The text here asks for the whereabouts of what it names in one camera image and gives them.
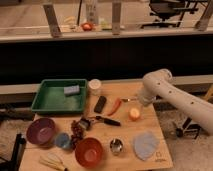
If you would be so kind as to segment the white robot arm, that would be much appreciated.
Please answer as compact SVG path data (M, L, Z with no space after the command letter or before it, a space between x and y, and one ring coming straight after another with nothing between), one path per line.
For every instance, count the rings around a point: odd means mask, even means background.
M148 106L160 96L213 135L213 104L176 88L170 83L171 79L172 73L168 69L145 74L137 94L138 101Z

